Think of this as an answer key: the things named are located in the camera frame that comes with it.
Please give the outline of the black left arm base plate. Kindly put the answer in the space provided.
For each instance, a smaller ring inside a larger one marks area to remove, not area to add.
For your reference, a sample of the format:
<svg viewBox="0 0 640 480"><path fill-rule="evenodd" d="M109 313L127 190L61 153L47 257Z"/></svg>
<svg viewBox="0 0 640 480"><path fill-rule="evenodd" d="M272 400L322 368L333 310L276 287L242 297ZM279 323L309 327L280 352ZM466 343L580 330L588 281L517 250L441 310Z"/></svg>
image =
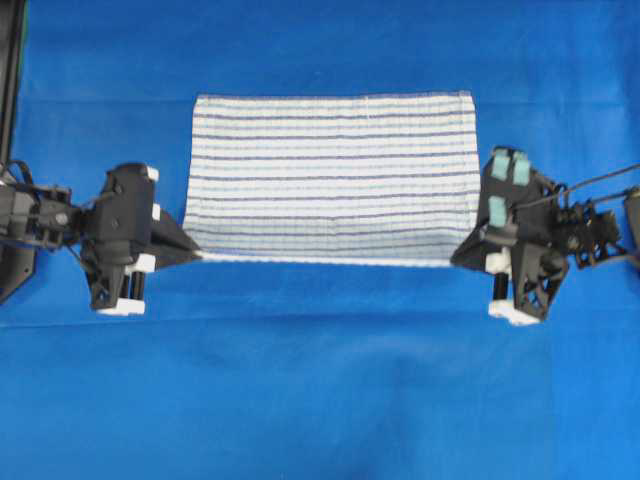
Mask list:
<svg viewBox="0 0 640 480"><path fill-rule="evenodd" d="M1 241L1 303L4 304L35 273L37 249L17 241Z"/></svg>

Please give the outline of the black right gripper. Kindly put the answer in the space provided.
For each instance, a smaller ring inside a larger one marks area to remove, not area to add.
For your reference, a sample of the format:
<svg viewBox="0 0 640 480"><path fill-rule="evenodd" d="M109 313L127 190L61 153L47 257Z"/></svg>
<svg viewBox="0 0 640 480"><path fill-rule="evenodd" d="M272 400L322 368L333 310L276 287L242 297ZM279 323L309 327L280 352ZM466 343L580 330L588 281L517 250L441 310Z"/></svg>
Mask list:
<svg viewBox="0 0 640 480"><path fill-rule="evenodd" d="M513 326L543 322L568 271L554 245L554 210L566 186L527 154L496 147L481 175L477 227L450 257L454 267L494 277L488 311Z"/></svg>

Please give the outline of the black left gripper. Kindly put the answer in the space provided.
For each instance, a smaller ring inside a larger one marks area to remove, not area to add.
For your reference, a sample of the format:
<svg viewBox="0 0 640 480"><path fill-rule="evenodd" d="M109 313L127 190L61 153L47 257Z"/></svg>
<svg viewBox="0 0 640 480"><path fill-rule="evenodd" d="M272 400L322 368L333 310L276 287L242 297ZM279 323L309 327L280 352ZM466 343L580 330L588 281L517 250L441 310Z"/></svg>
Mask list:
<svg viewBox="0 0 640 480"><path fill-rule="evenodd" d="M145 164L119 165L86 212L81 259L90 307L100 314L144 314L148 273L202 259L200 246L154 203L158 179Z"/></svg>

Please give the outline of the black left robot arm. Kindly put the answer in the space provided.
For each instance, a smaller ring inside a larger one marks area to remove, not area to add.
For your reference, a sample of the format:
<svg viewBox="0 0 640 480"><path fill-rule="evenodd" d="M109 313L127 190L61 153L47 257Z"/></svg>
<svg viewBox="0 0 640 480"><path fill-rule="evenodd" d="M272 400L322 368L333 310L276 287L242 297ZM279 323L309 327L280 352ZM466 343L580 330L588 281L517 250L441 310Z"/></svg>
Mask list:
<svg viewBox="0 0 640 480"><path fill-rule="evenodd" d="M121 164L100 193L75 205L72 192L1 177L1 298L35 273L36 254L67 249L84 271L90 307L105 315L142 315L145 280L160 269L202 259L199 245L155 200L158 171Z"/></svg>

